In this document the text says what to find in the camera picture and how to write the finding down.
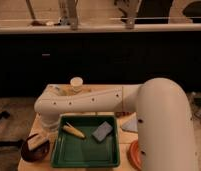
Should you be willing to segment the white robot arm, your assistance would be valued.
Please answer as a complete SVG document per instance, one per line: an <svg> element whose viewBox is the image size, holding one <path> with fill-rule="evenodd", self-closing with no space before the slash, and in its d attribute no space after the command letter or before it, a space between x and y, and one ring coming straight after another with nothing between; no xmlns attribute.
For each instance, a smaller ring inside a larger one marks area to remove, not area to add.
<svg viewBox="0 0 201 171"><path fill-rule="evenodd" d="M199 171L192 112L184 90L167 78L142 84L46 86L35 102L41 124L58 124L63 113L134 112L142 171Z"/></svg>

